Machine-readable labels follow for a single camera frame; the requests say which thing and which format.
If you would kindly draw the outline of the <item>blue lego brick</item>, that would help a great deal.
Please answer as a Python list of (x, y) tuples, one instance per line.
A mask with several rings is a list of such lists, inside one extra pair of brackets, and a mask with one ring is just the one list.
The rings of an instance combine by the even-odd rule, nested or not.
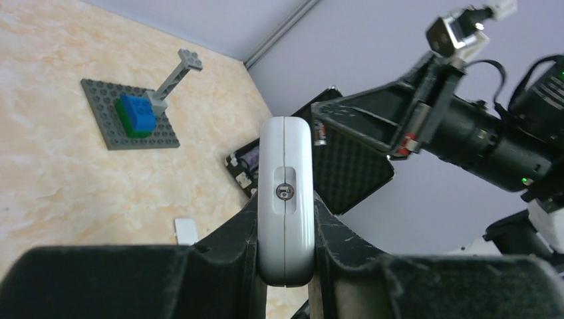
[(122, 95), (114, 107), (128, 138), (147, 138), (156, 129), (156, 116), (147, 99)]

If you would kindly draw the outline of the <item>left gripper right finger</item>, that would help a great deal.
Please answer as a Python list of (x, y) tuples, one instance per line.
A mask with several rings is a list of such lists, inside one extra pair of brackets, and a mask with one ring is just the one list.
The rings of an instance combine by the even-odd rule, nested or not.
[(391, 255), (314, 198), (311, 318), (562, 318), (563, 280), (525, 256)]

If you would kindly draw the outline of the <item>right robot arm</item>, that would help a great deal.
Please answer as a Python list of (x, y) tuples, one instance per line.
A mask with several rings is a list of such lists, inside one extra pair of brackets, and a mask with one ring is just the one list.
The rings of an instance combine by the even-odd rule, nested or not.
[(563, 270), (563, 55), (537, 61), (507, 106), (467, 101), (456, 89), (470, 65), (425, 53), (398, 79), (312, 105), (321, 128), (342, 132), (391, 160), (425, 150), (508, 192), (527, 208), (491, 224), (484, 241), (503, 255), (531, 255)]

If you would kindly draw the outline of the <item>grey lego tower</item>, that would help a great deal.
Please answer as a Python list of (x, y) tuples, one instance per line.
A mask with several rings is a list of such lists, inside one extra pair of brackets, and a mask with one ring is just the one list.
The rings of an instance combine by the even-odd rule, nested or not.
[(183, 80), (187, 73), (191, 70), (196, 72), (201, 72), (203, 70), (202, 61), (199, 59), (196, 52), (189, 51), (188, 49), (180, 49), (178, 51), (178, 56), (180, 58), (180, 63), (170, 73), (167, 79), (163, 81), (159, 88), (157, 90), (146, 90), (142, 95), (151, 104), (152, 111), (156, 117), (165, 113), (168, 108), (166, 98)]

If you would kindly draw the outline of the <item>white battery cover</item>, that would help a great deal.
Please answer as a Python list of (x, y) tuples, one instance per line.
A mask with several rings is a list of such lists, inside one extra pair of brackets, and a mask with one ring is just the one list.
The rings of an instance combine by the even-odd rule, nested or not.
[(175, 218), (174, 234), (178, 245), (193, 245), (199, 240), (196, 222), (190, 218)]

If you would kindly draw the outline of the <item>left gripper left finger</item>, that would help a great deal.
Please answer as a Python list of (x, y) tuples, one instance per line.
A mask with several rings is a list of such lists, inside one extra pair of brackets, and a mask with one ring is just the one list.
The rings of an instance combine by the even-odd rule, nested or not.
[(2, 318), (264, 318), (257, 200), (193, 245), (36, 247), (1, 281)]

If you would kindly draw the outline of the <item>grey lego baseplate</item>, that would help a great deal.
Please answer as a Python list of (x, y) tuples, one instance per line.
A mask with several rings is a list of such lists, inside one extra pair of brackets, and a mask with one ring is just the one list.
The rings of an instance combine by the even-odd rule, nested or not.
[(180, 147), (166, 114), (155, 115), (145, 88), (84, 78), (80, 81), (110, 151)]

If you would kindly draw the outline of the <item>black poker chip case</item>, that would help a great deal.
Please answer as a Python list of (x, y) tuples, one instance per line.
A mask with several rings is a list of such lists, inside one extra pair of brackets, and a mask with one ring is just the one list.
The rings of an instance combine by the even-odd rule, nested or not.
[[(343, 215), (391, 181), (395, 170), (366, 145), (325, 127), (326, 144), (312, 146), (314, 190), (330, 212)], [(251, 197), (259, 178), (259, 139), (232, 151), (224, 165), (235, 182)]]

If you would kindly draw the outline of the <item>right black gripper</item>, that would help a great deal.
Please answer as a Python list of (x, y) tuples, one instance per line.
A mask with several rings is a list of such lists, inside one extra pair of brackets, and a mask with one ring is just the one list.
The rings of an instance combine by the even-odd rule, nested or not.
[(460, 58), (424, 54), (396, 80), (312, 105), (313, 119), (384, 156), (406, 158), (427, 146), (465, 75)]

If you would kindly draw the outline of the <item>white remote control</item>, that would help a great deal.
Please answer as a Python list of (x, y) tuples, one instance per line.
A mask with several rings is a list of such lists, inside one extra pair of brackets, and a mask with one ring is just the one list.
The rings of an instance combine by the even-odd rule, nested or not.
[(268, 119), (259, 138), (257, 262), (269, 286), (306, 285), (314, 273), (311, 131), (298, 117)]

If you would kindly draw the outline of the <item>battery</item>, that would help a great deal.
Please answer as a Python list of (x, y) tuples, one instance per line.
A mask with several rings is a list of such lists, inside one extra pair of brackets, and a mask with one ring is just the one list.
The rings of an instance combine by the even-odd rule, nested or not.
[(325, 146), (327, 144), (327, 133), (325, 125), (319, 121), (315, 120), (313, 122), (313, 145), (314, 146)]

